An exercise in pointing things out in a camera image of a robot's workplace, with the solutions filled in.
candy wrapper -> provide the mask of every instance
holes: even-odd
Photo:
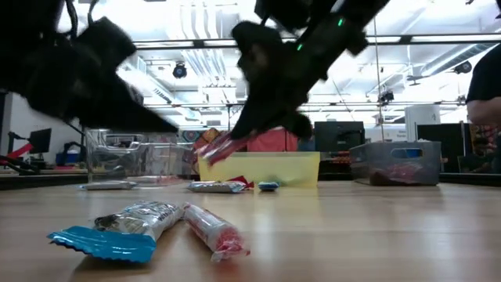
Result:
[[[212,212],[185,204],[185,221],[213,252],[211,261],[220,262],[237,255],[249,255],[239,230]]]
[[[182,215],[183,210],[179,206],[141,201],[117,214],[95,219],[92,228],[73,226],[50,233],[48,238],[53,244],[96,258],[148,262],[160,235]]]
[[[110,180],[101,183],[89,183],[80,185],[83,190],[130,190],[138,184],[130,181]]]
[[[166,186],[182,182],[182,179],[174,175],[130,176],[126,180],[138,183],[141,186]]]
[[[275,191],[280,187],[280,184],[276,182],[260,182],[258,187],[261,191]]]
[[[196,193],[240,193],[245,190],[246,184],[238,181],[207,181],[192,182],[187,190]]]
[[[256,135],[251,135],[246,138],[231,140],[229,138],[229,133],[226,133],[214,140],[214,142],[200,148],[198,154],[207,160],[209,166],[212,166],[219,161],[224,161],[227,157],[245,147],[247,142],[256,137]]]

desk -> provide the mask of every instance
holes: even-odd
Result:
[[[48,244],[47,233],[85,225],[137,200],[192,201],[235,223],[252,254],[221,264],[183,222],[146,266],[101,262]],[[182,185],[129,191],[72,186],[0,192],[2,281],[501,280],[501,190],[443,184],[371,187],[320,183],[244,195],[186,193]]]

clear plastic container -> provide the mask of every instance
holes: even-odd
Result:
[[[351,174],[374,186],[434,186],[441,170],[440,142],[367,143],[350,149]]]
[[[177,144],[176,134],[90,129],[85,136],[90,183],[128,180],[140,186],[158,186],[180,182],[193,173],[193,147]]]

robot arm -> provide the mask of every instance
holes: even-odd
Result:
[[[64,3],[72,28],[58,33]],[[133,99],[116,74],[136,49],[106,17],[77,36],[72,0],[6,0],[0,5],[0,89],[26,98],[53,118],[78,118],[89,128],[129,132],[177,132],[174,125]]]
[[[312,134],[307,117],[297,108],[308,91],[346,49],[358,55],[367,46],[363,28],[389,0],[258,0],[261,24],[242,22],[232,30],[242,53],[239,67],[249,84],[248,100],[232,139],[259,134],[282,125],[300,138]],[[295,42],[282,43],[277,30],[264,25],[274,19]]]

red object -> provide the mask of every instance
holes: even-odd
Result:
[[[247,143],[247,152],[297,151],[297,137],[285,128],[274,128]]]
[[[249,136],[238,140],[231,140],[229,133],[224,134],[217,138],[212,143],[198,150],[198,154],[207,160],[209,166],[214,165],[219,161],[225,160],[231,154],[237,152],[247,145],[247,143],[256,138],[256,136]]]
[[[414,175],[423,166],[417,163],[406,162],[401,164],[393,164],[388,170],[388,177],[394,181],[402,181],[404,183],[414,182]]]
[[[185,204],[184,220],[193,232],[213,251],[211,260],[220,262],[236,255],[249,255],[239,230],[212,212]]]
[[[245,177],[243,175],[235,177],[235,178],[232,178],[232,179],[228,179],[228,181],[238,181],[238,182],[244,183],[246,190],[251,190],[251,189],[254,188],[254,181],[251,182],[251,183],[249,183],[247,181],[247,179],[245,179]]]
[[[21,157],[23,154],[29,152],[31,149],[33,149],[33,145],[28,143],[28,144],[22,146],[21,148],[13,151],[12,153],[8,154],[7,157],[15,160],[18,157]],[[0,161],[0,165],[7,165],[7,162]]]

